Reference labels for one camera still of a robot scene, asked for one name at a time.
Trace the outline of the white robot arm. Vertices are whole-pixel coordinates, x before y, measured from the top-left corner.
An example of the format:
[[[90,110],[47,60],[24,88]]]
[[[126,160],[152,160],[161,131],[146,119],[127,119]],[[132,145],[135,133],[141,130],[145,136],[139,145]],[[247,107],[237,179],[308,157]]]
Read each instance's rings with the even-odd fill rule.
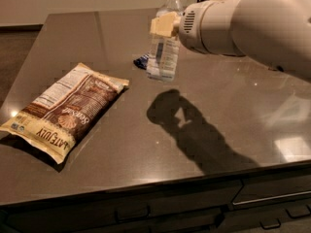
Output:
[[[150,33],[178,36],[188,50],[248,56],[311,79],[311,0],[207,0],[189,5],[180,17],[154,18]]]

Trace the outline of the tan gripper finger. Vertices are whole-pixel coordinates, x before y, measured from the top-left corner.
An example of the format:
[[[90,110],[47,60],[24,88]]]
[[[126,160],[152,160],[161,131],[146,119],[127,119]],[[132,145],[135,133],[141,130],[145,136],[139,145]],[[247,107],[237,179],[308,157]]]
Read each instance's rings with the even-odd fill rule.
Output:
[[[181,17],[176,12],[166,13],[152,19],[150,33],[171,38],[178,34]]]

